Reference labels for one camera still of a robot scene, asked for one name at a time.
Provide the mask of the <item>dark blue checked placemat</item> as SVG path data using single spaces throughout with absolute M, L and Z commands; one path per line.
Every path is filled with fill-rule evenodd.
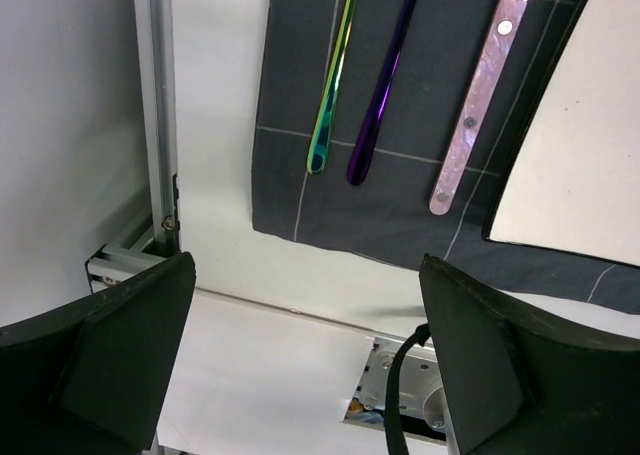
M 251 169 L 252 225 L 280 238 L 416 270 L 425 254 L 496 288 L 635 314 L 639 272 L 488 242 L 482 229 L 526 117 L 583 0 L 531 0 L 451 210 L 429 211 L 498 0 L 418 0 L 368 177 L 346 178 L 403 0 L 357 0 L 325 170 L 310 136 L 345 0 L 269 0 Z

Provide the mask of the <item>pink handled knife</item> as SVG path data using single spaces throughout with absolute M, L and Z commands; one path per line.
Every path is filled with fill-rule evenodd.
M 498 0 L 441 165 L 429 209 L 449 212 L 529 0 Z

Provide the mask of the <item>iridescent green fork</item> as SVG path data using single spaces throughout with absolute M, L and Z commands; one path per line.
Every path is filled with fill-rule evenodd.
M 329 143 L 340 89 L 342 70 L 350 39 L 357 0 L 345 0 L 343 13 L 338 26 L 336 43 L 333 48 L 322 99 L 314 124 L 306 170 L 314 175 L 321 173 L 328 160 Z

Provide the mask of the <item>iridescent purple spoon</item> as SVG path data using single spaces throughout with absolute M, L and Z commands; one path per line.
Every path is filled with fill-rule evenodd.
M 361 185 L 368 175 L 401 50 L 417 1 L 403 1 L 375 89 L 347 166 L 346 179 L 352 186 Z

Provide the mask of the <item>aluminium frame rail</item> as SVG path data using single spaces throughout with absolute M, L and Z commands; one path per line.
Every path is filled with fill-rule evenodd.
M 150 207 L 85 263 L 93 293 L 180 250 L 173 20 L 171 0 L 134 0 Z

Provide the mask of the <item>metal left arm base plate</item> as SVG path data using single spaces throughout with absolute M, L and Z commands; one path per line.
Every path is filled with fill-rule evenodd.
M 386 414 L 387 378 L 404 340 L 377 334 L 345 419 L 382 428 Z M 404 432 L 429 442 L 446 442 L 444 388 L 431 343 L 414 345 L 403 359 L 398 382 L 398 410 Z

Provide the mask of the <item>white square plate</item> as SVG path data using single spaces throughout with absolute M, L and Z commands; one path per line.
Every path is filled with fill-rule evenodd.
M 586 3 L 487 236 L 638 265 L 639 0 Z

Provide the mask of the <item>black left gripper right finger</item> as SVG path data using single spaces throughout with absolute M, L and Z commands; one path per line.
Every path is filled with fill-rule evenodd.
M 430 255 L 419 279 L 460 453 L 638 453 L 638 340 L 566 320 Z

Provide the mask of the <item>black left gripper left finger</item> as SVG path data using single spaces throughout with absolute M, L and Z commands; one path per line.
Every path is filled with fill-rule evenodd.
M 195 281 L 179 253 L 2 327 L 2 449 L 150 449 Z

